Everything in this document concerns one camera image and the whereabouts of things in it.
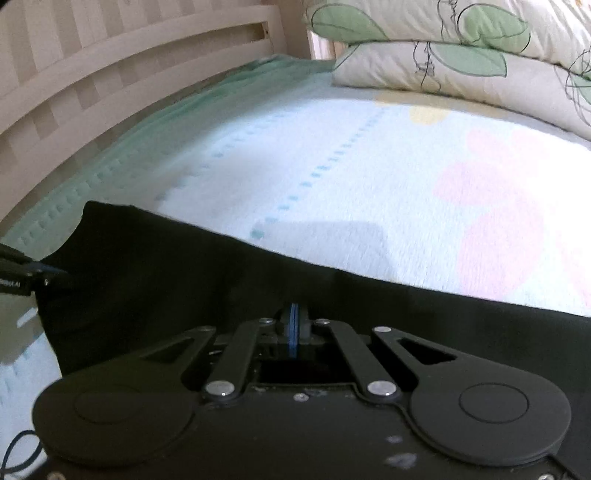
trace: wooden bed frame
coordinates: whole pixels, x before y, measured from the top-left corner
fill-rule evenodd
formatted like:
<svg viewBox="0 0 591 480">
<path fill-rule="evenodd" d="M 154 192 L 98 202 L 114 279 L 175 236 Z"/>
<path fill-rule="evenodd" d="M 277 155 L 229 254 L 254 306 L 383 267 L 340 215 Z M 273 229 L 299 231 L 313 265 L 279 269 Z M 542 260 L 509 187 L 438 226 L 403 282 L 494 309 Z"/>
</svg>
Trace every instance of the wooden bed frame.
<svg viewBox="0 0 591 480">
<path fill-rule="evenodd" d="M 221 1 L 12 0 L 0 12 L 4 225 L 46 177 L 117 126 L 287 51 L 278 7 Z"/>
</svg>

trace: wooden headboard slat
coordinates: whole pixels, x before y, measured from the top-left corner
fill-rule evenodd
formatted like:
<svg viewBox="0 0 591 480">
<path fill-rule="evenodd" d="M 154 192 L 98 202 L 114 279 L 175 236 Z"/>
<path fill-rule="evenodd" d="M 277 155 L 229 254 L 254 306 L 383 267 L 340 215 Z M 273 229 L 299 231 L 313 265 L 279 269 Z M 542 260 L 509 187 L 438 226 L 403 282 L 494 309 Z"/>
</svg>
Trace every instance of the wooden headboard slat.
<svg viewBox="0 0 591 480">
<path fill-rule="evenodd" d="M 269 23 L 275 53 L 285 52 L 285 40 L 275 35 L 278 9 L 272 5 L 232 8 L 148 25 L 83 48 L 40 71 L 21 87 L 0 98 L 0 134 L 40 104 L 79 80 L 135 54 L 194 35 L 254 23 Z"/>
<path fill-rule="evenodd" d="M 41 140 L 2 176 L 0 218 L 43 178 L 91 140 L 130 115 L 185 87 L 273 53 L 269 39 L 224 48 L 140 80 L 84 110 Z"/>
</svg>

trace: wall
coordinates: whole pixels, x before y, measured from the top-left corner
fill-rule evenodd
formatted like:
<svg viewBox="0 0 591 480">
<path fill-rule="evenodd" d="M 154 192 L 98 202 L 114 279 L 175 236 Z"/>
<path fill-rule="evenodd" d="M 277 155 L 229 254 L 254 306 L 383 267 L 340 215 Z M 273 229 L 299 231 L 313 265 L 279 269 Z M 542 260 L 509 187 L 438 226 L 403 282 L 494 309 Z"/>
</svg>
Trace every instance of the wall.
<svg viewBox="0 0 591 480">
<path fill-rule="evenodd" d="M 302 0 L 263 0 L 267 5 L 278 5 L 281 11 L 281 23 L 287 53 L 300 59 L 310 58 L 310 46 L 306 26 L 302 22 L 304 7 Z"/>
</svg>

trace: circular pad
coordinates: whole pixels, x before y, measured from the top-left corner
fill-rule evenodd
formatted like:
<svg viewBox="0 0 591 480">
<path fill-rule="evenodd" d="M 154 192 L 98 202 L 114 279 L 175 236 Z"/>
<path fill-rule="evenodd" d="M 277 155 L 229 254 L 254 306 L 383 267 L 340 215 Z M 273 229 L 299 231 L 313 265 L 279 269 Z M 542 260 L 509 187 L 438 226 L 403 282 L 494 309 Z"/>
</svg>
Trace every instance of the circular pad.
<svg viewBox="0 0 591 480">
<path fill-rule="evenodd" d="M 196 394 L 168 385 L 157 368 L 116 383 L 66 377 L 35 402 L 33 423 L 52 455 L 91 467 L 131 466 L 178 438 L 193 415 Z"/>
<path fill-rule="evenodd" d="M 557 452 L 570 404 L 538 375 L 482 359 L 425 368 L 410 398 L 416 425 L 434 446 L 459 460 L 517 466 Z"/>
<path fill-rule="evenodd" d="M 509 423 L 525 415 L 527 397 L 514 387 L 498 383 L 474 385 L 460 395 L 462 410 L 476 420 Z"/>
</svg>

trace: green leaf print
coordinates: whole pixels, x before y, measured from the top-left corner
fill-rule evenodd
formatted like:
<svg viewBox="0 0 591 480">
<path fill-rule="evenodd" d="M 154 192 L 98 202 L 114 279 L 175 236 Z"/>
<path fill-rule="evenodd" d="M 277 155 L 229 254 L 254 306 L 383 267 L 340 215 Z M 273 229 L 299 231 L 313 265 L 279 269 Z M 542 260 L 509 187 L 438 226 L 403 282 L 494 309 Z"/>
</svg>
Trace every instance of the green leaf print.
<svg viewBox="0 0 591 480">
<path fill-rule="evenodd" d="M 591 79 L 591 51 L 585 50 L 579 55 L 570 66 L 569 71 L 581 75 L 584 78 Z"/>
<path fill-rule="evenodd" d="M 494 5 L 466 7 L 457 19 L 462 40 L 475 47 L 521 53 L 530 43 L 530 27 L 518 16 Z"/>
<path fill-rule="evenodd" d="M 477 77 L 506 77 L 507 63 L 500 51 L 485 48 L 431 43 L 431 53 L 447 68 Z"/>
<path fill-rule="evenodd" d="M 310 22 L 319 36 L 343 43 L 388 39 L 366 13 L 350 5 L 323 5 L 314 12 Z"/>
<path fill-rule="evenodd" d="M 591 80 L 587 80 L 574 73 L 570 74 L 570 78 L 577 92 L 591 105 Z"/>
</svg>

